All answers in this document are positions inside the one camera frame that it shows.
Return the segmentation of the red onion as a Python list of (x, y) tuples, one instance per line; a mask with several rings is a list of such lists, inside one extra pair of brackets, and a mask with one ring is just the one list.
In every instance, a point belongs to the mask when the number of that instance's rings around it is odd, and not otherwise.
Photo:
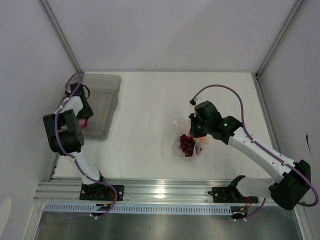
[(88, 120), (86, 118), (82, 118), (78, 120), (78, 125), (81, 129), (84, 129), (88, 124)]

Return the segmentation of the orange fruit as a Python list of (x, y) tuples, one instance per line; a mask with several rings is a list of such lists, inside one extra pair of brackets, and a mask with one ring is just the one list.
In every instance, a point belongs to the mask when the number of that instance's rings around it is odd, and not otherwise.
[(189, 135), (191, 139), (193, 139), (195, 142), (200, 142), (200, 143), (206, 143), (207, 138), (205, 136), (202, 137), (194, 137), (192, 134)]

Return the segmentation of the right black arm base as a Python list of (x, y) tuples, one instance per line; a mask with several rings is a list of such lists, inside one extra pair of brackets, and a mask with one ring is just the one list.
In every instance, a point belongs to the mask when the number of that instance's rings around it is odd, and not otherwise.
[(212, 187), (207, 193), (212, 196), (214, 203), (257, 204), (259, 202), (258, 197), (245, 197), (237, 189), (231, 187)]

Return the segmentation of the clear zip top bag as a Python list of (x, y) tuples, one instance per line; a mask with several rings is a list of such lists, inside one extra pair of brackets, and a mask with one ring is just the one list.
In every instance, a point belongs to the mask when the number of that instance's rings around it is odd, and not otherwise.
[(176, 120), (174, 125), (175, 132), (171, 141), (173, 155), (182, 159), (199, 157), (209, 144), (208, 137), (194, 137), (190, 133), (191, 124), (189, 120)]

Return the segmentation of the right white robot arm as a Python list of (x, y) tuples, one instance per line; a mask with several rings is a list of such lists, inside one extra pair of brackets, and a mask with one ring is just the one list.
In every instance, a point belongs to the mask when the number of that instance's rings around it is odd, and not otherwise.
[(254, 161), (270, 176), (250, 178), (239, 175), (230, 184), (228, 196), (234, 202), (245, 197), (272, 199), (285, 210), (293, 210), (309, 191), (311, 167), (304, 161), (296, 162), (266, 146), (246, 133), (242, 122), (233, 116), (222, 117), (208, 100), (195, 99), (190, 104), (190, 134), (195, 138), (212, 136)]

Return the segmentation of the dark red grape bunch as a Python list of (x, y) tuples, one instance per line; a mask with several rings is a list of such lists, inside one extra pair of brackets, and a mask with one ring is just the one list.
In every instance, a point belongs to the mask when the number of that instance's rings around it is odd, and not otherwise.
[(179, 137), (179, 146), (186, 158), (196, 157), (203, 150), (201, 143), (195, 142), (187, 134), (182, 134)]

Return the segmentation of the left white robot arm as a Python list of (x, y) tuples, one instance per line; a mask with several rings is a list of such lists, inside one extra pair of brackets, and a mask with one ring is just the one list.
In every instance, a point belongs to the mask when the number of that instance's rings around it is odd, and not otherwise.
[(101, 172), (83, 154), (85, 136), (83, 127), (94, 113), (86, 93), (90, 90), (81, 83), (73, 83), (60, 107), (43, 117), (44, 128), (50, 149), (66, 157), (80, 174), (82, 184), (91, 186), (91, 194), (97, 200), (108, 196), (109, 188), (103, 183)]

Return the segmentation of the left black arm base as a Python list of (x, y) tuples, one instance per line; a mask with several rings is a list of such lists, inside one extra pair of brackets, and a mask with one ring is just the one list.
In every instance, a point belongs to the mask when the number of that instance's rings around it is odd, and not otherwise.
[[(122, 201), (124, 196), (124, 185), (111, 185), (117, 193), (117, 201)], [(111, 201), (115, 197), (113, 189), (101, 184), (82, 184), (79, 199), (82, 201)]]

